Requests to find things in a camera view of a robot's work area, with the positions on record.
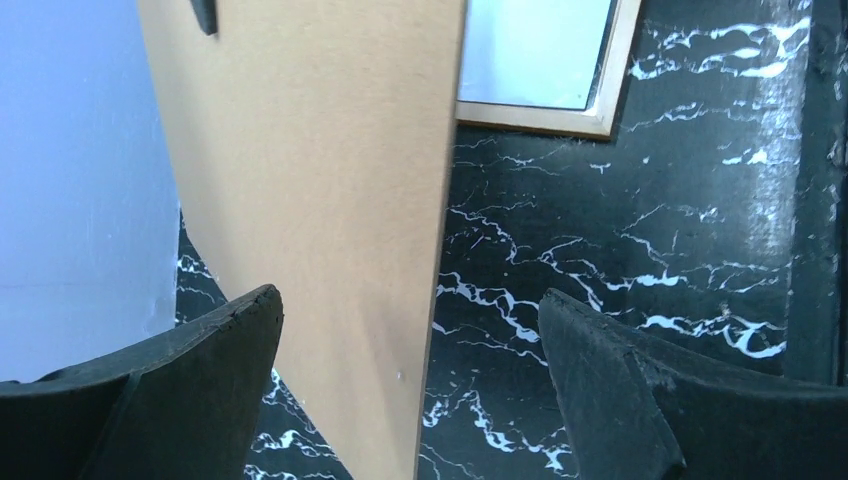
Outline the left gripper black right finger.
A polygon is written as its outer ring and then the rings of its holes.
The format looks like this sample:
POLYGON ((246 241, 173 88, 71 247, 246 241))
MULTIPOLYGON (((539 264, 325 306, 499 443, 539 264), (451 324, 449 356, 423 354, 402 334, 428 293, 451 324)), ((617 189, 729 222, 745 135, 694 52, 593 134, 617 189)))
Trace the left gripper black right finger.
POLYGON ((843 479, 847 391, 740 368, 549 289, 538 326, 583 479, 843 479))

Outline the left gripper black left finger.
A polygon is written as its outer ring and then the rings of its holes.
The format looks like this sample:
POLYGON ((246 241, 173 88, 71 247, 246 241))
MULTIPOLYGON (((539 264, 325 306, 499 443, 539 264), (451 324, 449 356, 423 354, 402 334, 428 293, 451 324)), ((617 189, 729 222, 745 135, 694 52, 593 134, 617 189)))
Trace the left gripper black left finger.
POLYGON ((116 352, 1 386, 5 479, 240 479, 284 323, 261 286, 116 352))

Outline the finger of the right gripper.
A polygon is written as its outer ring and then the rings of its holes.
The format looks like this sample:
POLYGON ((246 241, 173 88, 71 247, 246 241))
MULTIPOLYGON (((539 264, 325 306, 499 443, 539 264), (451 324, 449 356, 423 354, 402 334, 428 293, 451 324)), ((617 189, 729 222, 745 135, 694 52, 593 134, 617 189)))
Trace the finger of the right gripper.
POLYGON ((190 0, 200 30, 205 35, 218 33, 216 0, 190 0))

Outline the brown cardboard backing board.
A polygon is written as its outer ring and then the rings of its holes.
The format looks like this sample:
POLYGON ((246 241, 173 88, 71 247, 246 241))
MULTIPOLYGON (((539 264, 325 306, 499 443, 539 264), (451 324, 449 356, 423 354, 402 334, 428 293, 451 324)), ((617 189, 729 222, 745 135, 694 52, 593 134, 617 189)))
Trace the brown cardboard backing board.
POLYGON ((348 472, 415 478, 465 3, 138 11, 195 248, 281 292, 276 370, 348 472))

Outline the wooden picture frame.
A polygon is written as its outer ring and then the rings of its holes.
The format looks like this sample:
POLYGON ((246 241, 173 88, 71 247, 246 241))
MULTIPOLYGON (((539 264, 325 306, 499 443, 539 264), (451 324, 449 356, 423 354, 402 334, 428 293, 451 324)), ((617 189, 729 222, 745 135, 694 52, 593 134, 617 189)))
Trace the wooden picture frame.
POLYGON ((457 120, 470 125, 610 138, 642 6, 640 0, 613 2, 586 109, 464 102, 458 99, 457 91, 457 120))

